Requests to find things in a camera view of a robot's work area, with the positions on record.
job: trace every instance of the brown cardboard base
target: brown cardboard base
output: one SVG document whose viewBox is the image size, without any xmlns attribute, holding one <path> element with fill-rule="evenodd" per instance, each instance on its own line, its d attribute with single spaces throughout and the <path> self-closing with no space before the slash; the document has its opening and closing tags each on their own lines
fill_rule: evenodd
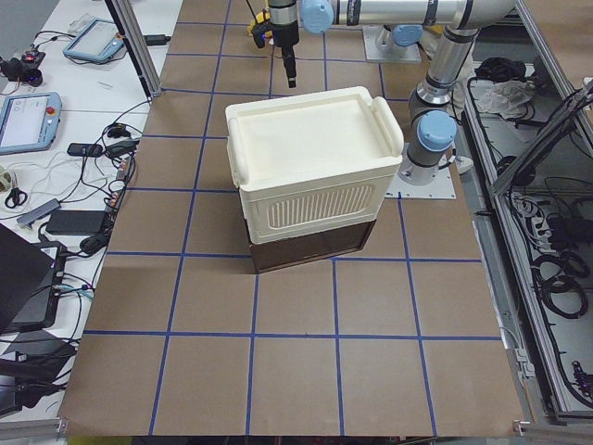
<svg viewBox="0 0 593 445">
<path fill-rule="evenodd" d="M 362 222 L 318 234 L 296 236 L 264 244 L 254 244 L 249 239 L 249 250 L 256 273 L 275 271 L 361 250 L 375 222 L 376 220 Z"/>
</svg>

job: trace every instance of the blue circular cap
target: blue circular cap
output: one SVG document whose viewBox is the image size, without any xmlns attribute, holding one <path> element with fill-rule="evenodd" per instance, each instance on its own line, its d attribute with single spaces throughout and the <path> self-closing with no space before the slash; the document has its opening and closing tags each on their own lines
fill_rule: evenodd
<svg viewBox="0 0 593 445">
<path fill-rule="evenodd" d="M 330 0 L 301 0 L 300 19 L 307 31 L 313 34 L 326 32 L 334 22 Z"/>
<path fill-rule="evenodd" d="M 423 36 L 422 25 L 397 25 L 391 33 L 397 46 L 410 46 L 420 42 Z"/>
<path fill-rule="evenodd" d="M 453 143 L 457 124 L 445 111 L 433 110 L 420 118 L 417 134 L 418 140 L 427 150 L 438 153 Z"/>
</svg>

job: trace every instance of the storage bin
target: storage bin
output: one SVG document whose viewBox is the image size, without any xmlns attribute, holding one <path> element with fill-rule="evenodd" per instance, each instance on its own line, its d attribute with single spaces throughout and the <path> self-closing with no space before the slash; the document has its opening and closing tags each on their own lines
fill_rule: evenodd
<svg viewBox="0 0 593 445">
<path fill-rule="evenodd" d="M 364 87 L 231 105 L 228 155 L 251 242 L 374 221 L 403 134 Z"/>
</svg>

